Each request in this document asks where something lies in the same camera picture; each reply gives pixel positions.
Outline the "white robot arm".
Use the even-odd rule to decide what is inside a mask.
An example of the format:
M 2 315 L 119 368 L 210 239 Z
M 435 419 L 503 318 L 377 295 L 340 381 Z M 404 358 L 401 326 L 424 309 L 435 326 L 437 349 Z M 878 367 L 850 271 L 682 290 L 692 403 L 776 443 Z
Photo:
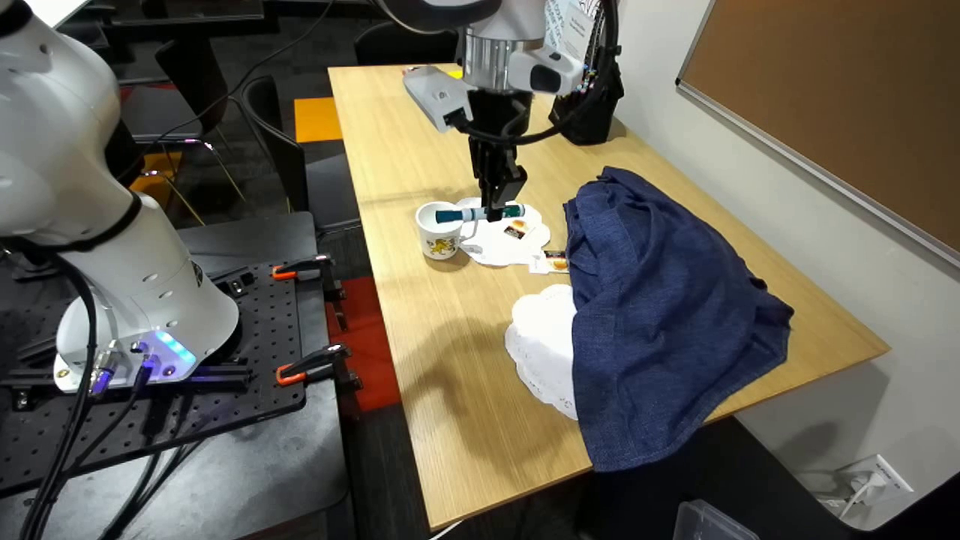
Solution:
M 595 4 L 576 0 L 377 0 L 410 34 L 457 34 L 462 71 L 404 71 L 404 91 L 441 130 L 477 147 L 480 200 L 424 212 L 424 229 L 518 217 L 526 102 L 584 96 Z M 105 150 L 119 127 L 116 77 L 28 0 L 2 0 L 0 34 L 0 231 L 61 258 L 94 290 L 58 326 L 53 387 L 180 383 L 221 352 L 239 307 L 191 261 L 148 195 L 126 189 Z

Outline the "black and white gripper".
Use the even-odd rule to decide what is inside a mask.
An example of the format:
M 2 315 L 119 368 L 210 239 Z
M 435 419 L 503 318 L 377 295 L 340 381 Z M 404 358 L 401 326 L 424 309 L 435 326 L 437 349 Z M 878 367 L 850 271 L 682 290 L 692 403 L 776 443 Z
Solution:
M 491 40 L 469 30 L 462 40 L 462 77 L 469 83 L 469 147 L 480 179 L 484 219 L 522 217 L 526 170 L 517 143 L 527 130 L 535 94 L 571 96 L 582 87 L 582 63 L 542 40 Z

